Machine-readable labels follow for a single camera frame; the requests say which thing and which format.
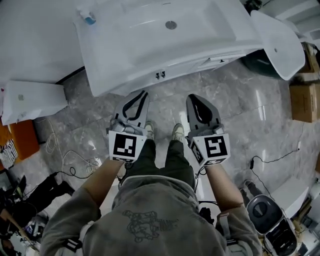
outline gray hoodie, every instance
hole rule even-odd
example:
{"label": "gray hoodie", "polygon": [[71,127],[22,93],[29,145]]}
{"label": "gray hoodie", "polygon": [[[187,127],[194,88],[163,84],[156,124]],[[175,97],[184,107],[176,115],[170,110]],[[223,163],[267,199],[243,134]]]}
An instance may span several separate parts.
{"label": "gray hoodie", "polygon": [[[231,237],[262,255],[255,227],[244,206],[230,209],[227,219]],[[54,256],[66,239],[79,238],[90,221],[95,223],[83,241],[85,256],[194,256],[228,255],[226,239],[199,215],[192,188],[181,181],[159,176],[128,178],[112,205],[101,217],[89,193],[80,188],[48,222],[40,255]]]}

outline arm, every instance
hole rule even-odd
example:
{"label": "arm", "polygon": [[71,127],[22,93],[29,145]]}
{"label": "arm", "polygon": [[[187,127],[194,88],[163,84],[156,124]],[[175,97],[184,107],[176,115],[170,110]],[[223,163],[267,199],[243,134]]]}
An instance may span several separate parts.
{"label": "arm", "polygon": [[97,221],[99,207],[123,163],[107,159],[47,223],[40,255],[54,256],[67,239],[78,239],[84,225]]}
{"label": "arm", "polygon": [[[239,189],[230,180],[221,164],[206,167],[206,173],[220,210],[228,212],[227,219],[231,237],[246,242],[253,255],[262,255],[261,243],[247,209],[244,207],[244,200]],[[216,228],[223,233],[220,220]]]}
{"label": "arm", "polygon": [[207,166],[205,170],[216,202],[222,212],[237,208],[244,203],[239,189],[230,180],[221,164]]}
{"label": "arm", "polygon": [[6,210],[3,209],[0,213],[0,217],[4,220],[4,221],[10,221],[13,225],[15,225],[15,227],[19,230],[21,236],[25,239],[27,239],[30,242],[30,239],[28,237],[28,235],[26,234],[26,232],[22,229],[22,227],[19,226],[19,224],[16,222],[16,220],[12,217],[12,215]]}
{"label": "arm", "polygon": [[123,163],[107,159],[81,186],[88,191],[98,207],[105,200]]}

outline white sink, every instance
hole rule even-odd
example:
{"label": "white sink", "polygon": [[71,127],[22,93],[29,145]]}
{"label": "white sink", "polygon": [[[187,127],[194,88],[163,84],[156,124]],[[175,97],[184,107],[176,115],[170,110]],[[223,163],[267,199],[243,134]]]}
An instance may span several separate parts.
{"label": "white sink", "polygon": [[237,47],[261,48],[239,0],[81,1],[87,1],[85,10],[96,17],[93,25],[80,15],[74,19],[94,96],[165,67]]}
{"label": "white sink", "polygon": [[169,0],[148,4],[125,13],[111,26],[119,47],[133,65],[163,54],[185,55],[199,47],[236,39],[212,0]]}

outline floor tile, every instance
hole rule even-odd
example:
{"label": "floor tile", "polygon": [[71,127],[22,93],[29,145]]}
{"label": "floor tile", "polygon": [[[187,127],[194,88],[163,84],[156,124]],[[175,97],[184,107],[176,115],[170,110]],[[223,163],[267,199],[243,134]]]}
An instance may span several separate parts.
{"label": "floor tile", "polygon": [[[24,174],[27,176],[27,189],[34,188],[47,175],[59,171],[62,156],[69,150],[76,151],[85,160],[97,165],[109,156],[108,128],[116,105],[124,97],[110,93],[93,97],[85,71],[64,82],[64,90],[68,106],[47,117],[58,136],[61,154],[58,147],[50,153],[50,149],[42,145],[39,152],[11,169],[17,177]],[[299,141],[299,152],[271,163],[263,163],[255,158],[253,170],[271,192],[290,176],[296,176],[306,184],[313,180],[320,148],[320,121],[310,124],[292,120],[287,81],[260,76],[248,70],[240,61],[234,61],[216,70],[181,76],[146,90],[150,99],[147,119],[154,124],[157,167],[165,165],[175,124],[181,123],[185,134],[188,134],[190,126],[187,121],[186,99],[189,94],[196,94],[219,110],[224,130],[229,135],[231,149],[231,157],[223,166],[237,186],[241,187],[244,180],[251,179],[266,192],[250,170],[250,160],[256,155],[266,162],[280,158],[297,149]],[[128,115],[135,114],[137,106],[135,104]],[[45,120],[36,122],[35,126],[40,140],[46,141],[52,133],[50,123]],[[54,137],[51,137],[50,147],[53,144]],[[198,164],[186,143],[184,155],[197,173]],[[79,177],[88,175],[87,163],[73,153],[65,157],[63,171],[69,173],[71,167]],[[66,174],[59,174],[57,180],[66,180],[75,189],[85,181]],[[208,178],[201,176],[199,180],[198,197],[212,200],[214,195]],[[102,213],[111,210],[117,192],[118,187],[112,187],[102,204]],[[46,212],[52,216],[68,198],[68,195],[56,198]]]}

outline person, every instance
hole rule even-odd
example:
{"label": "person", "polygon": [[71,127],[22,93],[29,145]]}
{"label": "person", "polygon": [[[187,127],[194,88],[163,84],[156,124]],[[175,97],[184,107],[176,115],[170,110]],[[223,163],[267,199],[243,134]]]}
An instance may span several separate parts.
{"label": "person", "polygon": [[0,204],[0,233],[2,236],[9,238],[15,231],[18,231],[22,237],[29,240],[23,229],[29,221],[47,208],[56,197],[64,194],[72,196],[74,189],[66,181],[58,185],[56,175],[57,172],[48,176],[26,200],[21,200],[9,207],[6,207],[3,202]]}
{"label": "person", "polygon": [[10,240],[0,237],[0,255],[16,256],[17,252]]}
{"label": "person", "polygon": [[[251,193],[251,195],[253,197],[256,197],[258,195],[263,195],[262,191],[256,187],[256,185],[254,184],[254,182],[252,180],[246,179],[243,184],[244,184],[244,186],[246,186],[248,188],[249,192]],[[251,200],[249,199],[244,188],[240,188],[240,193],[243,198],[244,206],[247,207],[247,205],[249,204],[249,202]]]}
{"label": "person", "polygon": [[[230,255],[222,235],[226,226],[218,221],[215,228],[199,215],[194,172],[184,157],[183,126],[174,127],[160,169],[155,166],[153,125],[147,122],[145,129],[147,140],[127,168],[112,211],[101,217],[99,207],[123,163],[107,159],[50,219],[40,255],[67,255],[78,247],[84,256]],[[208,166],[206,172],[231,238],[245,242],[251,255],[262,255],[238,188],[221,165]]]}

